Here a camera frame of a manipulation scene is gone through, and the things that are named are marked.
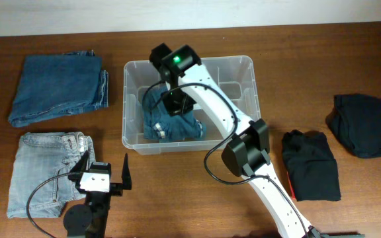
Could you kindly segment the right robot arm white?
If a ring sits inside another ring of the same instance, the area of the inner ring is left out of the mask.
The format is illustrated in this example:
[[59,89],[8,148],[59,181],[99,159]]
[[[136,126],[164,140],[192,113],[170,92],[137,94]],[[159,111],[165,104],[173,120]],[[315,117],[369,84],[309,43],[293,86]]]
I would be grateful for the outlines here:
[[149,60],[167,84],[158,100],[169,115],[184,114],[198,104],[213,121],[223,140],[222,161],[250,184],[264,203],[281,237],[320,237],[320,232],[299,212],[281,185],[269,156],[269,129],[264,120],[252,120],[214,82],[200,57],[188,45],[173,51],[160,44]]

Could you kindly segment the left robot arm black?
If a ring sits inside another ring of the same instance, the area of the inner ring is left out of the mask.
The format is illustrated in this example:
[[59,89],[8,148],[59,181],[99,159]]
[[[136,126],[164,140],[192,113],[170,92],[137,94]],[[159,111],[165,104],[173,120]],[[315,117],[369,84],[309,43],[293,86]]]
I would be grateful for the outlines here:
[[85,195],[85,202],[72,206],[63,218],[68,237],[104,237],[111,198],[132,189],[128,156],[124,157],[121,183],[110,181],[110,163],[90,163],[89,158],[90,152],[85,151],[68,175],[77,191]]

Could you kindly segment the black garment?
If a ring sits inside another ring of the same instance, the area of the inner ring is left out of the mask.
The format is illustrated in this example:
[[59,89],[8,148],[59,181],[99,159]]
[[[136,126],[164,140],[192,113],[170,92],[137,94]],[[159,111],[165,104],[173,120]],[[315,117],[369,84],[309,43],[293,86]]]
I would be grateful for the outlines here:
[[337,161],[324,133],[286,132],[282,138],[282,159],[297,201],[340,201]]
[[381,157],[381,99],[369,95],[335,95],[326,124],[336,139],[362,159]]

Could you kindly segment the small blue denim shorts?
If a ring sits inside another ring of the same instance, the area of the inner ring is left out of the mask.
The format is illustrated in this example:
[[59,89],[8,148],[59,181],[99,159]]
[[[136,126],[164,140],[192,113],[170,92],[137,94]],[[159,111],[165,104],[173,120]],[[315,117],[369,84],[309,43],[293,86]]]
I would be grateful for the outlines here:
[[165,86],[152,88],[143,100],[144,138],[158,142],[204,139],[206,125],[194,117],[193,111],[170,116],[162,102],[149,111],[166,91]]

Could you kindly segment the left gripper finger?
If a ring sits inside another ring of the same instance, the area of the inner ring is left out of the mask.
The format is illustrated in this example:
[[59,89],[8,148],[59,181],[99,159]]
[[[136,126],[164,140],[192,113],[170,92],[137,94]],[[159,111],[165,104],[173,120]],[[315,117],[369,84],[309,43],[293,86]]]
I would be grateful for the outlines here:
[[123,161],[122,168],[122,189],[131,190],[132,189],[132,177],[130,174],[129,164],[128,164],[128,154],[126,153]]
[[83,173],[87,170],[88,160],[89,152],[85,151],[84,154],[81,156],[80,160],[70,170],[68,179],[81,180]]

